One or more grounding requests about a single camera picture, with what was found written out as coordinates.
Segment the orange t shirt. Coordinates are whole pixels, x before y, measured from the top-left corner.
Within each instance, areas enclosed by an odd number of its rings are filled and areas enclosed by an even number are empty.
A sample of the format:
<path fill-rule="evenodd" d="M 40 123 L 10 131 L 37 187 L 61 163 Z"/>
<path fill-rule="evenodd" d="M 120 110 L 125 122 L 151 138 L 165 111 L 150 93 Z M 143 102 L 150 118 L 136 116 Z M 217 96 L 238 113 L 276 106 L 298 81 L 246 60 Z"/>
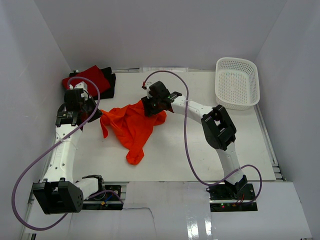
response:
<path fill-rule="evenodd" d="M 145 116 L 142 101 L 101 112 L 99 121 L 103 137 L 108 137 L 108 127 L 111 127 L 121 145 L 128 149 L 127 162 L 134 166 L 145 156 L 143 147 L 153 133 L 154 127 L 164 124 L 167 118 L 164 111 L 151 117 Z"/>

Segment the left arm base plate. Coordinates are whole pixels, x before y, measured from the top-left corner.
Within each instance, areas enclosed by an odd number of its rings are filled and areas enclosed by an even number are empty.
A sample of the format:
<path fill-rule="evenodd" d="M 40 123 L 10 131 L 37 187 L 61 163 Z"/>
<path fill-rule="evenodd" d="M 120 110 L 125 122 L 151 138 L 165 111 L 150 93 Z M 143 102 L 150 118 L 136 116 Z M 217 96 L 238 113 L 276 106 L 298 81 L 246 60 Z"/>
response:
<path fill-rule="evenodd" d="M 124 183 L 104 183 L 103 190 L 107 190 L 98 196 L 87 198 L 82 205 L 82 210 L 88 211 L 121 211 L 126 198 L 127 185 Z"/>

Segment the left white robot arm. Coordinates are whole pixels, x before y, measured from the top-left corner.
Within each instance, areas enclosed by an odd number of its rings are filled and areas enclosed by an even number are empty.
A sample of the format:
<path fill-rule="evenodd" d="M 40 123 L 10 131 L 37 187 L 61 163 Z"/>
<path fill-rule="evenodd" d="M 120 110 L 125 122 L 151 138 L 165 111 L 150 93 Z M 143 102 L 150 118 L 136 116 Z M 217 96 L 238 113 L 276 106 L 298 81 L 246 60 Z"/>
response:
<path fill-rule="evenodd" d="M 70 86 L 64 94 L 64 103 L 57 111 L 55 142 L 49 167 L 43 179 L 32 185 L 33 194 L 46 215 L 78 213 L 84 200 L 105 196 L 106 187 L 101 175 L 88 175 L 73 180 L 73 166 L 77 144 L 83 132 L 82 123 L 102 116 L 84 82 Z"/>

